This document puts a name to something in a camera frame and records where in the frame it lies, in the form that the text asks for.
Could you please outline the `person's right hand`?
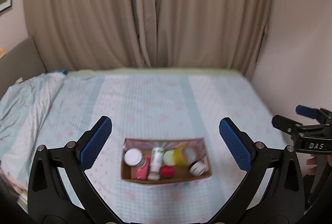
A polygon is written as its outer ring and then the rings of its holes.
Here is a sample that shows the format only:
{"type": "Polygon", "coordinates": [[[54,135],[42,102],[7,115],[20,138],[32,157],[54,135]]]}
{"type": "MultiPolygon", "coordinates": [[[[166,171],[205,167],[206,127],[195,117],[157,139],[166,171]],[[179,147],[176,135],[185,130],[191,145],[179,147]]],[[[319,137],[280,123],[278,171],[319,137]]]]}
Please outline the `person's right hand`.
{"type": "MultiPolygon", "coordinates": [[[[309,168],[306,171],[307,175],[315,175],[317,170],[317,158],[321,157],[321,155],[314,155],[312,154],[311,157],[306,160],[306,165],[309,166],[309,168]]],[[[330,167],[332,167],[332,155],[327,156],[327,162],[330,167]]]]}

